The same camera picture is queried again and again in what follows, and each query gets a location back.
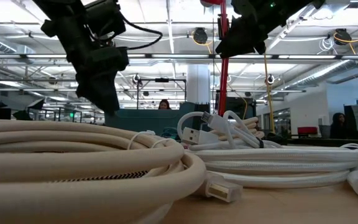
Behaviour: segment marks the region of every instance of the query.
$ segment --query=teal partition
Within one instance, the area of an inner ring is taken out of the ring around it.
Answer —
[[[175,128],[179,119],[194,111],[194,103],[183,103],[179,110],[128,110],[121,109],[115,116],[105,115],[106,126],[131,130],[146,131],[151,130],[160,135],[164,128]],[[185,126],[191,126],[192,119],[186,121]]]

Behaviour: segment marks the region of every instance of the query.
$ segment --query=woman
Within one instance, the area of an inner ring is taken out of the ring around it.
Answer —
[[[169,102],[168,100],[161,100],[160,102],[160,106],[158,106],[159,110],[170,110],[171,107],[169,107]]]
[[[348,129],[346,126],[345,115],[336,113],[333,116],[333,123],[329,138],[331,139],[358,139],[358,131]]]

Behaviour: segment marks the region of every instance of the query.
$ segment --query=ceiling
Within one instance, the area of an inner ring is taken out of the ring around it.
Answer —
[[[204,8],[199,1],[195,0],[121,0],[121,12],[125,17],[135,22],[138,26],[146,27],[153,30],[158,30],[164,34],[163,39],[157,44],[146,49],[132,51],[136,53],[151,53],[151,54],[209,54],[207,46],[197,45],[191,38],[191,33],[196,27],[204,27],[206,33],[209,35],[211,42],[210,49],[213,50],[218,44],[219,40],[213,38],[218,31],[216,19],[220,13],[219,8]],[[228,10],[229,15],[232,14],[232,9]],[[168,14],[172,22],[172,39],[173,45],[170,45],[170,35],[168,31]],[[64,54],[64,50],[57,39],[48,38],[41,30],[40,24],[47,19],[47,16],[30,0],[0,0],[0,40],[7,45],[26,45],[33,49],[37,54]],[[289,18],[288,25],[296,19],[296,14]],[[135,30],[129,26],[126,27],[127,32],[116,38],[117,46],[138,46],[145,44],[145,41],[152,41],[155,36],[148,35],[139,30]],[[333,34],[335,29],[344,28],[354,39],[358,39],[358,9],[349,8],[340,10],[335,14],[328,12],[317,12],[305,21],[298,24],[291,32],[285,35],[275,47],[269,50],[268,54],[350,54],[350,48],[346,46],[335,45],[333,49],[322,51],[321,42],[327,34]],[[278,27],[269,33],[269,39],[265,41],[266,46],[272,43],[281,31],[282,27]],[[36,62],[54,63],[53,60],[36,60]],[[122,72],[122,75],[117,75],[116,86],[118,88],[133,88],[132,77],[138,74],[142,78],[186,78],[187,65],[189,63],[199,63],[197,60],[163,60],[151,63],[149,59],[131,59],[131,65]],[[14,75],[24,77],[26,74],[24,66],[5,66],[5,60],[0,60],[0,67],[10,70]],[[221,69],[220,60],[216,59],[214,62],[203,62],[209,65],[211,71],[211,83],[215,79],[215,85],[212,88],[218,88],[219,70]],[[271,73],[276,78],[280,78],[277,82],[289,82],[302,73],[318,66],[321,62],[310,61],[301,64],[296,62],[268,62],[268,73]],[[74,79],[75,71],[70,66],[61,67],[42,67],[30,66],[27,75],[31,74],[33,79],[46,79],[49,77]],[[254,63],[250,62],[235,62],[229,65],[229,83],[235,89],[260,89],[264,87],[265,67],[263,60]],[[10,78],[6,73],[1,73],[1,77]],[[56,85],[51,85],[47,82],[32,82],[22,83],[26,86],[34,88],[70,88],[75,87],[75,82],[61,82]],[[150,93],[150,96],[142,96],[143,98],[155,99],[159,101],[162,98],[176,98],[184,99],[185,94],[180,91],[175,83],[154,83],[145,87],[158,89],[173,89],[177,88],[177,92]],[[134,93],[119,93],[119,99],[123,107],[134,107],[134,100],[132,99]],[[59,96],[64,97],[67,101],[76,101],[73,92],[59,93]],[[145,104],[145,108],[154,108],[153,103]]]

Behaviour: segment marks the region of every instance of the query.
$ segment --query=red vertical pipe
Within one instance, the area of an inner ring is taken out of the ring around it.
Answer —
[[[227,14],[226,14],[226,0],[223,0],[221,4],[221,26],[222,35],[225,36],[227,32]],[[219,92],[219,107],[218,114],[222,116],[226,110],[226,92],[227,92],[227,70],[229,68],[229,59],[222,59],[222,70],[221,70],[221,87]]]

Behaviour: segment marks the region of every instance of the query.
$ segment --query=table surface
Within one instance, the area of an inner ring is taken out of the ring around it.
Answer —
[[[355,224],[358,195],[348,184],[315,189],[244,189],[242,198],[187,197],[175,202],[163,224]]]

